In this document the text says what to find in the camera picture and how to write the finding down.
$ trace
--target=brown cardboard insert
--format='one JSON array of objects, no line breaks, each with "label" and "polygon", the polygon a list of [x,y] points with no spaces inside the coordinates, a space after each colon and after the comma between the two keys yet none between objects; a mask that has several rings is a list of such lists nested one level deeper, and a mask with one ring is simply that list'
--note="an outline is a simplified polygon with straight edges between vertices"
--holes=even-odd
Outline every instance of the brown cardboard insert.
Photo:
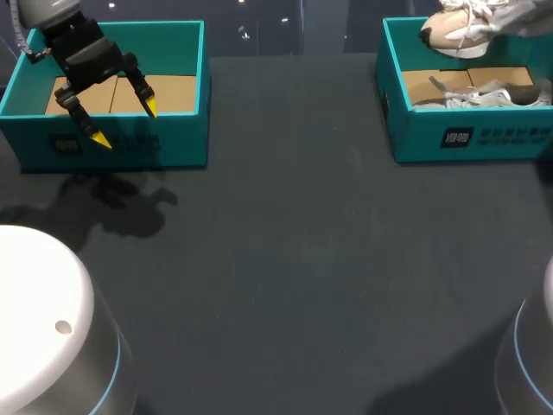
[{"label": "brown cardboard insert", "polygon": [[[148,75],[146,81],[156,93],[157,112],[193,112],[196,103],[195,76]],[[126,78],[119,78],[111,113],[146,112]]]},{"label": "brown cardboard insert", "polygon": [[443,99],[442,92],[429,81],[431,76],[450,91],[473,85],[467,71],[405,71],[402,75],[412,105],[429,99]]},{"label": "brown cardboard insert", "polygon": [[[115,92],[117,81],[117,76],[112,76],[101,84],[94,84],[78,95],[80,103],[89,114],[108,114],[110,112],[111,101],[113,100],[113,93]],[[58,105],[54,95],[54,92],[60,89],[66,82],[66,78],[56,78],[54,86],[52,87],[52,93],[50,94],[50,100],[44,112],[45,114],[68,114],[66,110]]]},{"label": "brown cardboard insert", "polygon": [[468,69],[468,75],[477,88],[493,80],[517,86],[534,85],[526,67],[476,67]]},{"label": "brown cardboard insert", "polygon": [[[147,75],[146,80],[156,93],[157,112],[193,112],[196,102],[196,77]],[[67,114],[55,100],[54,92],[66,78],[57,78],[45,111],[47,115]],[[145,112],[134,89],[125,77],[113,76],[95,84],[79,95],[83,107],[90,114]]]}]

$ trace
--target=white sneaker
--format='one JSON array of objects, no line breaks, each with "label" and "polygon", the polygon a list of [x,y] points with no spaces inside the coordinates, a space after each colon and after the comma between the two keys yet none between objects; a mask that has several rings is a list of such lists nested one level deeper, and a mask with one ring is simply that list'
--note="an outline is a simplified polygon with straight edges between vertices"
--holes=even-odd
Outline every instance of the white sneaker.
[{"label": "white sneaker", "polygon": [[442,92],[443,99],[421,101],[413,108],[532,107],[551,105],[553,100],[553,87],[549,80],[530,86],[515,86],[494,80],[480,88],[470,86],[463,91],[452,92],[433,76],[429,79]]},{"label": "white sneaker", "polygon": [[440,0],[443,11],[421,30],[421,39],[437,52],[462,59],[483,56],[493,37],[531,26],[550,12],[550,0]]}]

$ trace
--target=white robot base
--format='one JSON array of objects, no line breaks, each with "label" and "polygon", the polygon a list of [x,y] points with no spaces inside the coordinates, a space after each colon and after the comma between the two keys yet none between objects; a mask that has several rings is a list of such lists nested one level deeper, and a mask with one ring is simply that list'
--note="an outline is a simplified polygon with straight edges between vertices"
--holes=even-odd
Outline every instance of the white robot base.
[{"label": "white robot base", "polygon": [[553,413],[553,260],[501,343],[495,385],[504,415]]},{"label": "white robot base", "polygon": [[0,338],[0,414],[132,414],[129,346],[57,239],[0,226]]}]

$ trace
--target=dark gray table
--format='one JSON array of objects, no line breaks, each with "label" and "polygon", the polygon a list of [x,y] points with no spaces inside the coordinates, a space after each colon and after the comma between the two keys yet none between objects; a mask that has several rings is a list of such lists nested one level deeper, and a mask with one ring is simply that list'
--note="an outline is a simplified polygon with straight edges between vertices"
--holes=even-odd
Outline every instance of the dark gray table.
[{"label": "dark gray table", "polygon": [[372,55],[213,59],[205,170],[20,175],[0,222],[66,241],[137,364],[138,415],[466,415],[553,253],[531,163],[399,166]]}]

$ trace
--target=open box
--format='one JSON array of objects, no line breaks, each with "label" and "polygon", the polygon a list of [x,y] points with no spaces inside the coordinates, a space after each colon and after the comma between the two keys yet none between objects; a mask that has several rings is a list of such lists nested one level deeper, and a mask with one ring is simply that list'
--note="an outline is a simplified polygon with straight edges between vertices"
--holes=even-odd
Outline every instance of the open box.
[{"label": "open box", "polygon": [[[193,102],[190,105],[178,102],[191,99],[190,93],[187,96],[178,93],[190,88],[175,89],[163,83],[156,92],[158,117],[150,118],[134,93],[127,99],[125,94],[129,95],[129,90],[122,89],[122,102],[128,104],[119,102],[117,112],[91,112],[93,122],[113,146],[108,150],[81,134],[68,114],[46,114],[54,83],[63,76],[54,59],[48,57],[31,65],[21,55],[0,103],[0,130],[22,169],[70,171],[204,166],[211,93],[204,23],[109,22],[100,23],[100,26],[123,53],[132,52],[137,56],[139,68],[147,79],[175,81],[179,77],[194,77]],[[33,50],[44,49],[40,32],[31,31],[29,43]],[[119,78],[117,85],[124,86],[123,82],[128,83]],[[100,87],[106,91],[110,86]],[[116,92],[109,93],[114,94],[110,97],[111,105],[116,104]],[[169,99],[176,102],[168,106]],[[177,108],[177,111],[168,112],[170,108]]]},{"label": "open box", "polygon": [[534,81],[553,80],[553,35],[498,36],[487,54],[458,60],[428,49],[426,17],[384,19],[376,81],[398,162],[553,158],[553,106],[415,109],[402,71],[525,67]]}]

